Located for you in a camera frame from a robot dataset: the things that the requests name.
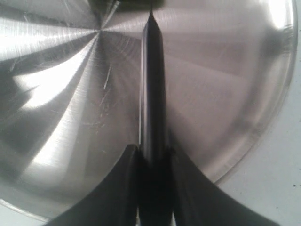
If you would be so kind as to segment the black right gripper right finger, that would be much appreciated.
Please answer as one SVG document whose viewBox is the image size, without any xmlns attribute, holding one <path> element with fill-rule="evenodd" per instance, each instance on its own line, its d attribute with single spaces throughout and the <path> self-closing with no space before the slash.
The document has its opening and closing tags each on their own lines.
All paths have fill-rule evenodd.
<svg viewBox="0 0 301 226">
<path fill-rule="evenodd" d="M 178 226 L 276 226 L 210 181 L 181 150 L 171 148 L 174 217 Z"/>
</svg>

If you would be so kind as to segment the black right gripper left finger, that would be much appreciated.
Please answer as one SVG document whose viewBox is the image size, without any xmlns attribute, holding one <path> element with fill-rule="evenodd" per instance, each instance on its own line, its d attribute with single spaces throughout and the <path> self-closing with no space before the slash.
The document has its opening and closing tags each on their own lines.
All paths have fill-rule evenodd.
<svg viewBox="0 0 301 226">
<path fill-rule="evenodd" d="M 134 226 L 137 216 L 138 149 L 127 145 L 104 180 L 48 226 Z"/>
</svg>

